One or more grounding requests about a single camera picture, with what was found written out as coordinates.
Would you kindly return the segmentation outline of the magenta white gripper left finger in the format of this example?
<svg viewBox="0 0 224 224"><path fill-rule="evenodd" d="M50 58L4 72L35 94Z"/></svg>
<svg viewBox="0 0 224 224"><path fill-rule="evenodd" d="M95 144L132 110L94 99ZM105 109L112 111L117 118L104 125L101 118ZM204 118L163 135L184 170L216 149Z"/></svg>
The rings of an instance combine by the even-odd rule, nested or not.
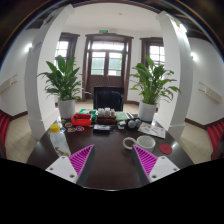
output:
<svg viewBox="0 0 224 224"><path fill-rule="evenodd" d="M94 153L94 145L89 145L71 156L60 156L47 171L72 183L84 184Z"/></svg>

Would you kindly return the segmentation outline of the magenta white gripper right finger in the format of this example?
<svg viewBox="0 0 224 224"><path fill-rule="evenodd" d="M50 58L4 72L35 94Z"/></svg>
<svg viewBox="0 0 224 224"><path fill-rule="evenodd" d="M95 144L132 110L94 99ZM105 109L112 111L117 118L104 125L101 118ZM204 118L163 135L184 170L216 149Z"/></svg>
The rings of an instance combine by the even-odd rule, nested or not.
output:
<svg viewBox="0 0 224 224"><path fill-rule="evenodd" d="M155 156L137 145L132 149L141 183L152 183L179 171L179 168L166 156Z"/></svg>

